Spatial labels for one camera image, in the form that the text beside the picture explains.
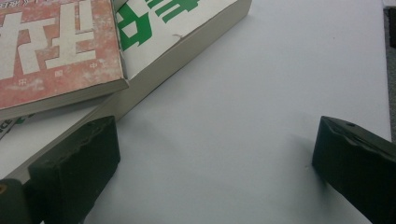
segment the stacked books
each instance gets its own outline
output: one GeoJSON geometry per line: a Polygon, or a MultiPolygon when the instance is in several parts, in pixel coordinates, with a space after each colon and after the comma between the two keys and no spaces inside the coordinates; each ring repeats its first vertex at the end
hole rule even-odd
{"type": "MultiPolygon", "coordinates": [[[[250,5],[251,0],[128,1],[116,18],[129,87],[102,98],[37,113],[23,125],[14,126],[0,141],[0,148],[19,156],[10,162],[9,157],[0,155],[0,163],[23,165],[9,177],[28,180],[25,167],[82,124],[105,116],[120,119],[244,18],[250,5]]],[[[0,177],[14,169],[11,165],[2,167],[0,177]]]]}

